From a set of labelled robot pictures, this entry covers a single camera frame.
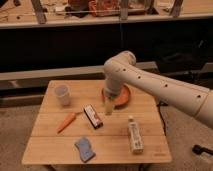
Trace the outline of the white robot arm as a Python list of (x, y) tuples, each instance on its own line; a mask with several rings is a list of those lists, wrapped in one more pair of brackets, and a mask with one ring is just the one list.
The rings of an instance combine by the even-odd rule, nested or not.
[(150, 73), (136, 66), (136, 57), (123, 51), (104, 63), (104, 94), (114, 100), (124, 84), (134, 86), (213, 129), (213, 90)]

